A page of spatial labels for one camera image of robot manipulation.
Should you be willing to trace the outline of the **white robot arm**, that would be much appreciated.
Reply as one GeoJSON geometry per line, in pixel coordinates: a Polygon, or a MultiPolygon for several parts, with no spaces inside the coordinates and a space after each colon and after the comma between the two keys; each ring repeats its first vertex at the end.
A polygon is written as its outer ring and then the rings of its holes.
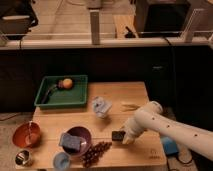
{"type": "Polygon", "coordinates": [[[168,119],[162,112],[162,106],[156,101],[138,107],[122,126],[125,132],[122,143],[131,144],[150,129],[213,161],[213,132],[168,119]]]}

